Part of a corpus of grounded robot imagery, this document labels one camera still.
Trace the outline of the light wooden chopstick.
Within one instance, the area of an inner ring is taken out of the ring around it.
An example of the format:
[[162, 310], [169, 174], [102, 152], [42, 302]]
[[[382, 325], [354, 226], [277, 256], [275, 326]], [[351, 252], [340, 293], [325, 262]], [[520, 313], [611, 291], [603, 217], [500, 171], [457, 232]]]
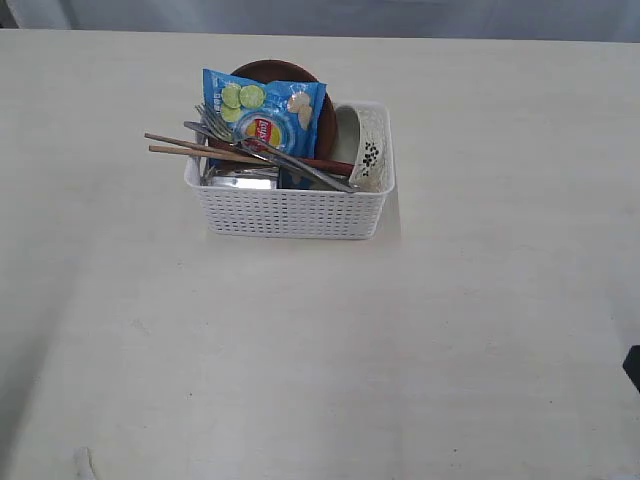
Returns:
[[203, 158], [211, 158], [214, 160], [220, 160], [225, 162], [235, 162], [235, 163], [244, 163], [251, 165], [270, 165], [274, 166], [273, 162], [261, 160], [252, 156], [239, 155], [231, 152], [222, 151], [211, 152], [205, 150], [196, 150], [189, 149], [183, 147], [165, 147], [165, 146], [157, 146], [150, 145], [148, 150], [153, 153], [164, 153], [164, 154], [172, 154], [172, 155], [181, 155], [181, 156], [189, 156], [189, 157], [203, 157]]

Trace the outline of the brown wooden plate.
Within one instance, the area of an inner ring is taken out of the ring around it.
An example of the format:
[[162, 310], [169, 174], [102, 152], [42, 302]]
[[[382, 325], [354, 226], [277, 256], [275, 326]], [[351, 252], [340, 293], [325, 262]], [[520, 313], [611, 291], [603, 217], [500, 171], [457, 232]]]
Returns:
[[[312, 74], [302, 67], [281, 60], [259, 60], [237, 68], [230, 75], [268, 83], [273, 80], [287, 80], [299, 82], [319, 82]], [[337, 120], [333, 104], [327, 94], [318, 123], [318, 139], [315, 156], [312, 158], [326, 159], [332, 151], [337, 134]]]

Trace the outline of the silver metal fork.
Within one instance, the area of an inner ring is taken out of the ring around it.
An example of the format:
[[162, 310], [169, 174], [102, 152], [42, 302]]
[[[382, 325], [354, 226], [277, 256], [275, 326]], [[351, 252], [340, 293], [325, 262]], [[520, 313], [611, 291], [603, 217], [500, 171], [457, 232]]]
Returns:
[[234, 137], [232, 130], [221, 119], [221, 117], [217, 115], [212, 108], [207, 107], [205, 104], [196, 105], [195, 109], [200, 114], [201, 119], [209, 128], [213, 136], [222, 142], [228, 143], [231, 147], [241, 150], [249, 156], [273, 162], [274, 165], [287, 169], [293, 173], [300, 174], [301, 176], [314, 178], [316, 181], [324, 184], [332, 190], [348, 194], [356, 192], [356, 189], [351, 187], [348, 183], [339, 181], [331, 175], [297, 160], [294, 156], [283, 153], [258, 138]]

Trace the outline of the white perforated plastic basket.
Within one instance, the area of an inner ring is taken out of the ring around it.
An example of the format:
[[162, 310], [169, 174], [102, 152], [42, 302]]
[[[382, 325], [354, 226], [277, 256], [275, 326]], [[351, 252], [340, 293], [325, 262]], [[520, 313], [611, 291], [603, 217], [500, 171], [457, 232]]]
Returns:
[[346, 102], [376, 109], [386, 135], [385, 189], [348, 194], [328, 190], [251, 190], [201, 185], [199, 157], [190, 158], [184, 179], [199, 199], [215, 233], [255, 237], [363, 240], [371, 238], [388, 195], [395, 187], [391, 121], [386, 106]]

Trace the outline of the reddish brown wooden spoon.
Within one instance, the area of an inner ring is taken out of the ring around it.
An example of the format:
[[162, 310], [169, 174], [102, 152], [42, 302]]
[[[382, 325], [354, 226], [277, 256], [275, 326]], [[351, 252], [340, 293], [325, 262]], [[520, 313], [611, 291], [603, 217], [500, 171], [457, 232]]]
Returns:
[[354, 165], [344, 162], [338, 162], [333, 160], [323, 160], [315, 158], [303, 158], [297, 157], [297, 160], [304, 162], [305, 164], [335, 175], [350, 176]]

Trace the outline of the dark wooden chopstick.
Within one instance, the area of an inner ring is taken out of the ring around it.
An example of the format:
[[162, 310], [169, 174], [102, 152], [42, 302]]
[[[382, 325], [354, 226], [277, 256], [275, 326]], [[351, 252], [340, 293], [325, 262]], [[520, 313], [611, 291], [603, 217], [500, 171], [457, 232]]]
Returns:
[[155, 135], [155, 134], [151, 134], [151, 133], [145, 133], [144, 137], [146, 139], [148, 139], [148, 140], [159, 141], [159, 142], [163, 143], [163, 146], [165, 146], [165, 147], [183, 147], [183, 148], [196, 149], [196, 150], [205, 150], [205, 151], [218, 152], [218, 153], [221, 153], [222, 151], [234, 153], [234, 152], [232, 152], [230, 150], [220, 149], [220, 148], [216, 148], [216, 147], [210, 147], [210, 146], [199, 144], [199, 143], [184, 141], [184, 140], [175, 139], [175, 138], [172, 138], [172, 137], [165, 137], [165, 136], [161, 136], [161, 135]]

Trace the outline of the blue Lays chips bag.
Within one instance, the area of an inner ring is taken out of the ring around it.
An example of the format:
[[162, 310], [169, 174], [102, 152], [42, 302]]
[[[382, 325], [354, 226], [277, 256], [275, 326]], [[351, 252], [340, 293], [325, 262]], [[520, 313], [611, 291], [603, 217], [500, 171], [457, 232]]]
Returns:
[[325, 84], [261, 83], [211, 69], [205, 69], [202, 78], [203, 104], [221, 117], [234, 137], [255, 137], [297, 157], [315, 156]]

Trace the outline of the white floral ceramic bowl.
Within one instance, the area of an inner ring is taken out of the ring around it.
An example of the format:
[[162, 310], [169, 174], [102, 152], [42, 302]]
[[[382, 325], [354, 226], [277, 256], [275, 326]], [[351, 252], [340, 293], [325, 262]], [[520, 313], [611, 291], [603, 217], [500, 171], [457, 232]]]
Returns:
[[360, 191], [385, 189], [386, 135], [376, 109], [341, 104], [335, 109], [337, 137], [333, 159], [353, 166], [348, 183]]

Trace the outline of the silver table knife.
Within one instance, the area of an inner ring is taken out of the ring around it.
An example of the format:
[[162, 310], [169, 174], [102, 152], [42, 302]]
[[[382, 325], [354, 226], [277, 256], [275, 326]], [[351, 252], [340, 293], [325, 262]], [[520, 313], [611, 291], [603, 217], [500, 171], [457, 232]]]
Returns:
[[333, 175], [349, 176], [353, 169], [350, 164], [291, 156], [255, 137], [235, 140], [233, 133], [226, 126], [220, 129], [215, 124], [194, 121], [184, 121], [183, 125], [212, 140], [217, 149], [224, 149], [229, 152], [229, 155], [232, 153], [239, 155], [242, 151], [243, 157], [253, 157], [267, 164], [312, 178], [329, 189], [344, 193], [357, 191], [347, 182], [333, 177]]

